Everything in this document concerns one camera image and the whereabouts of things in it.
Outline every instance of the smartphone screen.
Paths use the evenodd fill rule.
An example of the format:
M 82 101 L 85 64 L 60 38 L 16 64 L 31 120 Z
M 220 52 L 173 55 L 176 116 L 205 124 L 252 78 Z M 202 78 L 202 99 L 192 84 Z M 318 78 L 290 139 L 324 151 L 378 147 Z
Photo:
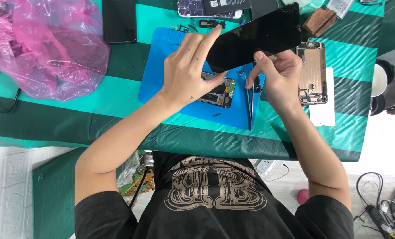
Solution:
M 220 35 L 206 61 L 221 73 L 254 62 L 256 51 L 270 56 L 300 43 L 299 4 L 292 3 Z
M 102 0 L 103 37 L 108 44 L 137 41 L 135 0 Z

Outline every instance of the pink ball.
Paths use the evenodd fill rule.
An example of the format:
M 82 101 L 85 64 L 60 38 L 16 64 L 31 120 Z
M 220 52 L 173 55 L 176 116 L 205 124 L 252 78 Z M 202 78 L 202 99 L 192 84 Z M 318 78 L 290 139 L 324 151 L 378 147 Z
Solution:
M 302 189 L 299 193 L 298 193 L 298 203 L 299 205 L 304 204 L 308 198 L 310 198 L 310 191 L 308 191 L 308 189 Z

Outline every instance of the qr code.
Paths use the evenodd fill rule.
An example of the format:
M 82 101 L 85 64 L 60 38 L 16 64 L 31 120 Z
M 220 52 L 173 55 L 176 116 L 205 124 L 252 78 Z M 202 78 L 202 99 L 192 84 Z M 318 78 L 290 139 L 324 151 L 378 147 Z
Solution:
M 348 7 L 348 3 L 345 3 L 342 0 L 335 0 L 332 1 L 332 6 L 335 7 L 340 13 L 343 13 Z
M 217 1 L 211 1 L 211 7 L 218 7 Z

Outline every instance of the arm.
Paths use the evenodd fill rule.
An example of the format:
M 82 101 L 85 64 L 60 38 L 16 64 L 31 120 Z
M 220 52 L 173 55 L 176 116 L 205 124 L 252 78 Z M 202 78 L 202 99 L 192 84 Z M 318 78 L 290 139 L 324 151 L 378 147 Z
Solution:
M 345 169 L 306 115 L 298 99 L 302 61 L 288 50 L 276 55 L 275 63 L 262 52 L 254 55 L 257 66 L 249 74 L 246 88 L 256 76 L 266 76 L 269 103 L 279 114 L 290 135 L 302 170 L 309 181 L 310 196 L 332 197 L 351 210 L 351 196 Z
M 208 35 L 187 34 L 164 61 L 162 89 L 146 104 L 101 135 L 75 166 L 75 205 L 103 191 L 118 191 L 115 170 L 162 121 L 222 84 L 226 72 L 205 81 L 200 75 L 221 26 Z

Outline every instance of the pink plastic bag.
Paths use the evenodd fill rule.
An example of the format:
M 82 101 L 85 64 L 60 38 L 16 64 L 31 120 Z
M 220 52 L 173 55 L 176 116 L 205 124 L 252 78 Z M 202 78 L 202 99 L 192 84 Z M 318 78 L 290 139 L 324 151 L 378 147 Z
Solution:
M 92 93 L 109 54 L 92 0 L 0 1 L 0 71 L 30 97 L 67 101 Z

